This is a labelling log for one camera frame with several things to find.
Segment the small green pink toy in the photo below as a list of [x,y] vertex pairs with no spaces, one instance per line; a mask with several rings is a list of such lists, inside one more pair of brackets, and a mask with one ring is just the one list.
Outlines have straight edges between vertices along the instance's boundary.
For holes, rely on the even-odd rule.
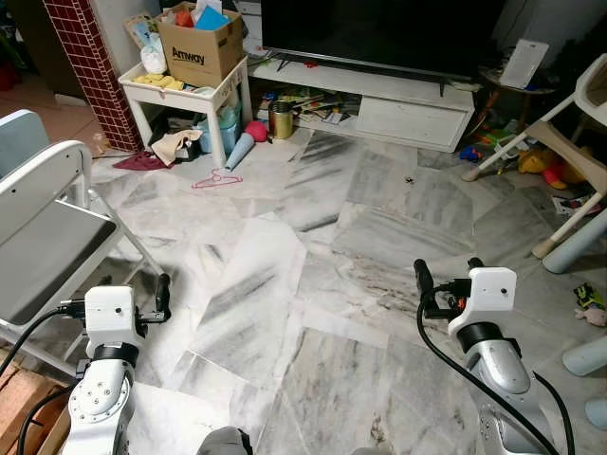
[[574,317],[604,328],[607,325],[607,312],[604,311],[604,303],[598,291],[587,282],[576,287],[574,295],[578,299],[578,309],[574,312]]

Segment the light blue padded leg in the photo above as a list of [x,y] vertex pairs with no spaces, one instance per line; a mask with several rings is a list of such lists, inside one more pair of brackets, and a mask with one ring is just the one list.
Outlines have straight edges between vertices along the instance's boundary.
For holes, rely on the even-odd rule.
[[563,274],[572,268],[586,251],[607,233],[607,215],[602,213],[586,222],[580,230],[560,243],[551,254],[542,260],[543,268],[554,274]]
[[596,398],[584,404],[586,419],[594,428],[607,430],[607,399]]
[[576,376],[588,376],[607,365],[607,337],[598,337],[561,355],[564,369]]

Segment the yellow plush toy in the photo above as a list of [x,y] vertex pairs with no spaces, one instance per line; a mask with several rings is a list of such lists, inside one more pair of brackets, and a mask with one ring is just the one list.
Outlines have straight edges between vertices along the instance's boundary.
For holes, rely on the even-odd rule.
[[556,190],[565,190],[569,185],[586,183],[586,178],[546,146],[524,149],[519,154],[520,173],[541,174],[547,185]]

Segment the maroon cloth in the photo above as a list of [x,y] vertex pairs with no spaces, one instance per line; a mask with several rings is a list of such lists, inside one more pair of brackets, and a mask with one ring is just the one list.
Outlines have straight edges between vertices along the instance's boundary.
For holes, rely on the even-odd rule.
[[114,169],[125,171],[156,171],[172,169],[174,162],[170,160],[169,163],[165,163],[155,152],[144,151],[138,155],[126,156],[112,166]]

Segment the pink clothes hanger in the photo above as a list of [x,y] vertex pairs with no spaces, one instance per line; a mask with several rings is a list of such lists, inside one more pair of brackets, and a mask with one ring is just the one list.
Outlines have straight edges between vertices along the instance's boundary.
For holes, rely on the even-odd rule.
[[216,168],[210,171],[208,177],[199,179],[191,185],[191,188],[200,190],[200,188],[216,188],[227,185],[237,185],[242,183],[244,179],[238,174],[235,174],[232,170],[227,168]]

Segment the beige white high chair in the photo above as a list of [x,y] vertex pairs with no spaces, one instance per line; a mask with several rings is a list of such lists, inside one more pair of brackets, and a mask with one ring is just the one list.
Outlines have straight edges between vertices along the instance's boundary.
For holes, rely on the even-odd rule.
[[581,207],[569,217],[569,220],[565,221],[554,234],[550,235],[549,238],[538,243],[538,245],[533,248],[532,254],[537,257],[537,259],[546,259],[546,257],[551,254],[551,251],[558,247],[560,243],[572,233],[574,227],[581,218],[588,215],[588,213],[591,212],[591,209],[593,209],[599,201],[602,201],[604,195],[606,195],[606,165],[595,160],[589,152],[583,152],[580,148],[574,146],[573,140],[561,135],[559,131],[550,124],[552,118],[557,116],[571,104],[576,104],[585,116],[593,118],[598,124],[606,124],[606,104],[595,104],[588,96],[591,82],[594,81],[595,76],[601,72],[606,64],[607,55],[606,53],[602,53],[602,55],[597,57],[593,63],[588,66],[588,69],[580,75],[577,79],[576,86],[574,86],[574,91],[567,99],[561,100],[561,102],[556,104],[556,107],[552,108],[549,113],[546,113],[545,116],[542,116],[539,120],[533,122],[527,129],[509,140],[505,146],[500,146],[494,155],[486,157],[486,159],[482,160],[481,164],[476,166],[476,168],[469,169],[467,173],[464,173],[464,181],[474,181],[474,179],[481,176],[483,171],[488,170],[490,165],[493,165],[495,161],[503,159],[506,153],[510,152],[512,148],[515,148],[522,140],[534,137],[535,139],[538,139],[539,142],[545,144],[545,146],[554,149],[558,155],[568,161],[568,164],[573,165],[574,169],[577,169],[582,176],[588,178],[590,185],[594,187],[595,193],[585,204],[582,204]]

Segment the orange wooden pallet stand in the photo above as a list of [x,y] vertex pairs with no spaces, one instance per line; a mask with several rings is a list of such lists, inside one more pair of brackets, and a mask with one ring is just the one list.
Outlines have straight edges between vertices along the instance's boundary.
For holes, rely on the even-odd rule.
[[[64,390],[65,384],[9,365],[0,375],[0,455],[18,455],[17,439],[28,412],[55,391]],[[36,412],[33,424],[28,429],[25,455],[38,455],[48,436],[58,438],[55,425],[64,413],[66,395],[52,400]]]

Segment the beige cloth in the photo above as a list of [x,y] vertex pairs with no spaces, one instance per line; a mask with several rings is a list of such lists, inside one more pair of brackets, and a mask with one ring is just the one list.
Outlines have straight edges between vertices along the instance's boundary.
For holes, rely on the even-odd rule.
[[200,130],[186,129],[161,136],[149,146],[161,168],[172,168],[178,161],[191,161],[198,156],[196,143],[203,137]]

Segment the light blue cone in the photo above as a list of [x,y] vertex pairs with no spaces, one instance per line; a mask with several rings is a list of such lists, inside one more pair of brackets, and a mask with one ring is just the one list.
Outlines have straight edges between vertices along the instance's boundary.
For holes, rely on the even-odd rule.
[[243,133],[235,142],[233,149],[224,166],[225,171],[233,171],[242,163],[244,157],[251,152],[251,149],[256,146],[256,140],[251,134]]

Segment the white television stand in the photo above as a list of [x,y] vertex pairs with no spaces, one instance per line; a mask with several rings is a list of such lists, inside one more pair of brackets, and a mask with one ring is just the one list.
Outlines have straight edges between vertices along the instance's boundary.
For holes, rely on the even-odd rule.
[[303,127],[438,152],[455,151],[474,113],[472,94],[437,82],[326,64],[291,64],[282,58],[252,66],[248,76],[360,96],[354,116],[338,124],[301,118]]

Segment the small white side table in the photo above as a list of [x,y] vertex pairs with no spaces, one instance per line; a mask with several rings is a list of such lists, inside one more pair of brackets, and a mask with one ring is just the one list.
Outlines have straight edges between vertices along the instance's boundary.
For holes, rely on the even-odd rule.
[[207,114],[209,124],[210,156],[215,163],[215,168],[224,168],[227,159],[224,143],[220,137],[220,125],[218,125],[218,109],[234,96],[239,94],[240,108],[242,108],[242,121],[240,125],[246,125],[254,120],[248,91],[248,56],[244,57],[223,82],[213,88],[209,94],[192,94],[187,91],[169,90],[169,88],[157,88],[149,85],[134,83],[133,78],[144,75],[147,70],[142,64],[136,64],[133,68],[126,70],[119,78],[122,91],[131,108],[140,134],[140,144],[147,148],[153,142],[153,129],[149,125],[143,104],[161,105],[161,107],[173,107],[183,110],[191,110],[199,114]]

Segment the white flat panel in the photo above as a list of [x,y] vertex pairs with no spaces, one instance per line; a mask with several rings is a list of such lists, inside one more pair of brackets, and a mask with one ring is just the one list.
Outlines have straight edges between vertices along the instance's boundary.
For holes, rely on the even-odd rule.
[[535,72],[541,68],[547,49],[547,43],[520,39],[499,75],[499,83],[512,88],[528,87]]

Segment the red tiled pillar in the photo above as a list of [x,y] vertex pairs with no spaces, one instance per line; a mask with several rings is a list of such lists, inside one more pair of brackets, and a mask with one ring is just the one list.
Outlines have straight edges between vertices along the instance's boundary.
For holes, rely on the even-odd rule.
[[97,18],[99,1],[43,0],[43,4],[105,143],[118,152],[138,155],[144,144],[104,41]]

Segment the brown Amway cardboard box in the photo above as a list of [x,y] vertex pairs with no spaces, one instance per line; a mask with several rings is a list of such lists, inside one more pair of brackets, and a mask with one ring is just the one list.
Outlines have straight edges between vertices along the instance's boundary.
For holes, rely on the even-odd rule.
[[226,22],[216,29],[180,27],[179,12],[192,12],[195,3],[179,3],[156,18],[157,33],[171,77],[188,85],[218,87],[246,57],[242,14],[222,9]]

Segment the black flat television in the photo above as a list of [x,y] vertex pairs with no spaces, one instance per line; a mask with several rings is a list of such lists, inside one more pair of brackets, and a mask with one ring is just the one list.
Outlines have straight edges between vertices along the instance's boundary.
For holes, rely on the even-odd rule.
[[468,80],[506,0],[261,0],[273,51]]

